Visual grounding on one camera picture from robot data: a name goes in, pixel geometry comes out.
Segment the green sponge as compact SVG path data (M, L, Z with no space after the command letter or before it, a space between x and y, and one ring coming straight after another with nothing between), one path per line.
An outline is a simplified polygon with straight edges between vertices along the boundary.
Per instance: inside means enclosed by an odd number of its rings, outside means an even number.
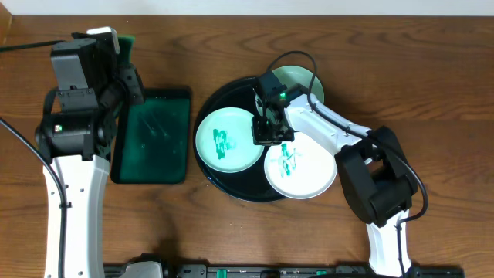
M119 65L130 64L132 49L135 43L135 36L123 35L118 36L118 42L120 47L120 53L117 55L117 62Z

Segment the white plate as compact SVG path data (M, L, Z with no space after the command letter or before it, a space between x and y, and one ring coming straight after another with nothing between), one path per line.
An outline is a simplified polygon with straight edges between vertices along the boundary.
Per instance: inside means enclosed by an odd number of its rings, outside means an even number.
M307 199L325 192L337 175L334 156L309 136L272 146L264 161L266 179L287 198Z

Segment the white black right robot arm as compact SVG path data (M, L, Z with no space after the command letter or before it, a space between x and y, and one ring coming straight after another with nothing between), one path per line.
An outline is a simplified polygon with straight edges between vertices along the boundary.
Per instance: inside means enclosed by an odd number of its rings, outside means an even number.
M276 146L303 134L333 158L344 197L367 226L369 263L380 276L404 277L411 268L405 227L413 221L412 197L423 183L395 133L372 130L335 113L308 93L257 93L256 144Z

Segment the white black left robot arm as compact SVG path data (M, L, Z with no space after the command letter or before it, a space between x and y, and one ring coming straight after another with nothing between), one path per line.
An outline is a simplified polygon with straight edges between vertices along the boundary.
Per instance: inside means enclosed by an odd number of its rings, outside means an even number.
M46 277L102 277L103 199L121 108L144 103L136 67L110 27L74 33L50 59L57 86L35 137L49 195Z

